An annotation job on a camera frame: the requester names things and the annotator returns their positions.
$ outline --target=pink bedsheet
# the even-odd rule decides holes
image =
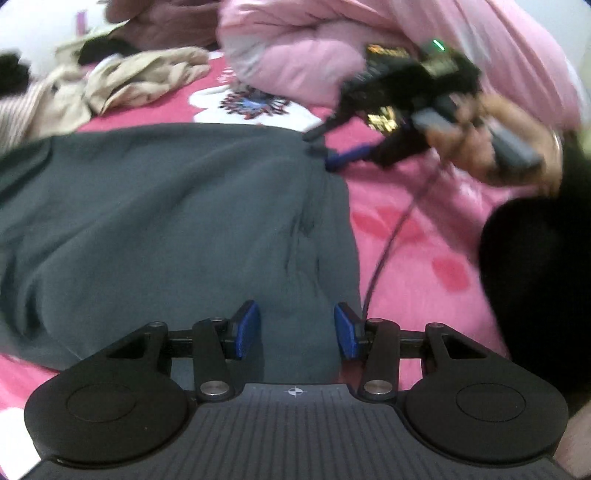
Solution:
[[[307,110],[291,104],[287,115],[246,120],[228,114],[219,108],[219,101],[226,96],[232,79],[233,73],[223,57],[214,58],[212,71],[204,79],[148,106],[97,118],[82,131],[191,121],[274,125],[301,131],[328,113],[325,109]],[[375,136],[360,121],[351,122],[331,133],[327,143],[345,150]],[[362,297],[394,223],[436,165],[436,157],[428,154],[405,161],[389,172],[365,163],[344,172],[359,249]],[[507,197],[506,190],[484,187],[458,172],[446,173],[402,229],[378,283],[370,315],[394,320],[403,329],[420,330],[428,322],[447,323],[505,353],[480,289],[476,247],[491,209]],[[52,375],[0,355],[0,470],[8,480],[16,480],[37,461],[24,430],[22,408],[31,392]],[[405,361],[401,366],[401,388],[410,388],[420,375],[418,362]]]

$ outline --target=wrist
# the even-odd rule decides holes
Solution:
[[[560,192],[563,173],[563,140],[555,131],[549,131],[548,148],[545,149],[544,164],[539,182],[540,193],[557,197]]]

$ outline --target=gold label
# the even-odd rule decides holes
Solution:
[[[398,128],[396,112],[391,106],[382,107],[379,113],[368,114],[367,124],[372,130],[389,134]]]
[[[367,51],[368,51],[368,53],[375,53],[377,55],[388,55],[390,57],[402,57],[402,58],[409,57],[408,52],[402,47],[384,48],[380,45],[372,44],[372,45],[368,45]]]

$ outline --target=human hand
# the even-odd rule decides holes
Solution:
[[[470,121],[482,117],[485,124],[475,128]],[[562,180],[562,154],[554,134],[514,103],[499,95],[481,95],[464,100],[457,111],[458,126],[450,130],[431,129],[427,142],[443,161],[453,163],[472,177],[494,186],[536,185],[556,194]],[[487,122],[498,121],[529,143],[543,158],[540,168],[519,178],[507,178],[499,171]]]

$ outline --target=gray blanket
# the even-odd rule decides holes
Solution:
[[[332,380],[358,259],[346,185],[306,149],[284,129],[177,124],[0,158],[0,352],[63,369],[255,299],[264,380]]]

